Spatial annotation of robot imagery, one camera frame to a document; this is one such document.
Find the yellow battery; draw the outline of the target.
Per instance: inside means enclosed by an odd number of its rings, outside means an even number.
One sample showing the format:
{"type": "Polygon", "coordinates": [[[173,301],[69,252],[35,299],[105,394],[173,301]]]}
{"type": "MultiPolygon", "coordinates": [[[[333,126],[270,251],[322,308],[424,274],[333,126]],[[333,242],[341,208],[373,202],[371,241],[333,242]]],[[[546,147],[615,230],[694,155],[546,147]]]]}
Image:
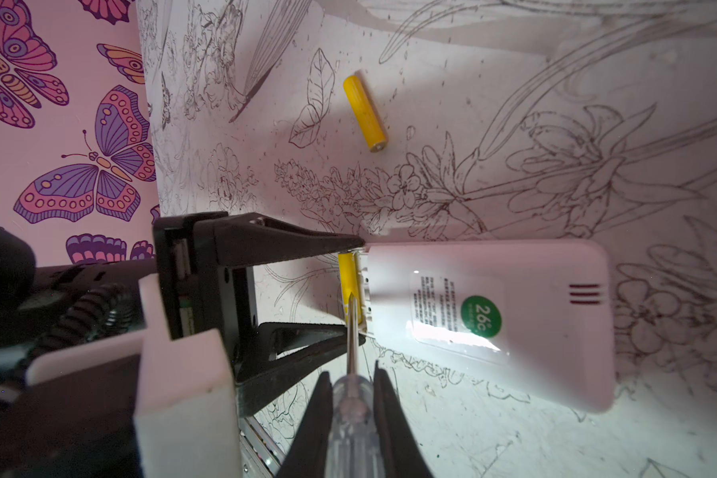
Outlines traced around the yellow battery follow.
{"type": "Polygon", "coordinates": [[[371,153],[382,151],[388,144],[388,137],[362,80],[352,75],[344,80],[343,87],[368,149],[371,153]]]}
{"type": "Polygon", "coordinates": [[[344,315],[350,316],[350,301],[355,297],[358,303],[358,326],[364,326],[364,313],[362,312],[362,279],[358,269],[357,255],[354,252],[338,255],[339,275],[344,304],[344,315]]]}

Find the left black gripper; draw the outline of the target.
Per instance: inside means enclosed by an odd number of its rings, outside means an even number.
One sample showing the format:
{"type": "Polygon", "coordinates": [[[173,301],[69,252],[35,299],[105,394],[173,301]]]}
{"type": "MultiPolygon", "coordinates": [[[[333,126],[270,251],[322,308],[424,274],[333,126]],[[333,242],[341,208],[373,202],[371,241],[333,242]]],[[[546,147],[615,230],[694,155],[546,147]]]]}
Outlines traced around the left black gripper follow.
{"type": "Polygon", "coordinates": [[[235,370],[238,414],[249,417],[348,350],[348,328],[262,323],[253,328],[249,267],[362,248],[360,236],[315,231],[260,213],[167,216],[153,223],[169,338],[217,330],[235,370]]]}

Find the white remote control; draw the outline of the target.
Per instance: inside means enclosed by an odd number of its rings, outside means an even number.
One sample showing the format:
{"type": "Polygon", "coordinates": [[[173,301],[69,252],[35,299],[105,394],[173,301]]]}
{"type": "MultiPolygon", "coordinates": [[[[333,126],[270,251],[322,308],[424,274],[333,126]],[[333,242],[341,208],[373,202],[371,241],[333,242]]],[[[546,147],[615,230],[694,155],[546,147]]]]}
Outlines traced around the white remote control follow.
{"type": "Polygon", "coordinates": [[[613,405],[611,261],[594,241],[380,243],[356,261],[382,347],[581,411],[613,405]]]}

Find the clear handle screwdriver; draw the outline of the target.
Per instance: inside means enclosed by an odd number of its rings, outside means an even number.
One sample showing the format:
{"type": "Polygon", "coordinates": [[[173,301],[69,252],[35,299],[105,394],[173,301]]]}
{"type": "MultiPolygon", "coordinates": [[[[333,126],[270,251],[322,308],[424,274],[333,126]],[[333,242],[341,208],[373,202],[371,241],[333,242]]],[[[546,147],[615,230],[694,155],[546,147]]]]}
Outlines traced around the clear handle screwdriver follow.
{"type": "Polygon", "coordinates": [[[333,385],[333,419],[325,475],[371,478],[384,476],[380,438],[374,422],[374,386],[359,374],[360,304],[348,302],[347,374],[333,385]]]}

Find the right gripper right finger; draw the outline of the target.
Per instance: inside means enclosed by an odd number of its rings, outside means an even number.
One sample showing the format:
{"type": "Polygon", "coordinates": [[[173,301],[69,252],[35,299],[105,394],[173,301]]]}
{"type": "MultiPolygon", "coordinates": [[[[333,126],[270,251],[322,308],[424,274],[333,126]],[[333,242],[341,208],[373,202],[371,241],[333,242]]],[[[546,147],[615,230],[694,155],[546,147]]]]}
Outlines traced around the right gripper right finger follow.
{"type": "Polygon", "coordinates": [[[432,478],[406,420],[388,372],[374,370],[374,422],[386,477],[432,478]]]}

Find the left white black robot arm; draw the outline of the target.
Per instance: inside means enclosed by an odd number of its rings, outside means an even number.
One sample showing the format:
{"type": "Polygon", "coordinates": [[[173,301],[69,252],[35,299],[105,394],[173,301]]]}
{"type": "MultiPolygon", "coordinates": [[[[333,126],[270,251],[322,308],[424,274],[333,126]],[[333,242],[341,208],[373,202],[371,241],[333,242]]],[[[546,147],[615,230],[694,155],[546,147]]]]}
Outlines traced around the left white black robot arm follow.
{"type": "Polygon", "coordinates": [[[155,256],[38,267],[0,228],[0,477],[226,477],[247,419],[346,352],[330,324],[263,323],[254,270],[356,235],[258,214],[153,225],[155,256]]]}

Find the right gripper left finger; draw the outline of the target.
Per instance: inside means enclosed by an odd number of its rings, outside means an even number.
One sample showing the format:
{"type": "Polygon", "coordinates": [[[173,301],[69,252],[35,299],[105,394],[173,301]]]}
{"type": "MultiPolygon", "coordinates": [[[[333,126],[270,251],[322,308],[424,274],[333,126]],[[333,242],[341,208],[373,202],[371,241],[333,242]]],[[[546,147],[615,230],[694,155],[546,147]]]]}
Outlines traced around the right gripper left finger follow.
{"type": "Polygon", "coordinates": [[[322,372],[277,478],[325,476],[333,413],[333,384],[330,374],[322,372]]]}

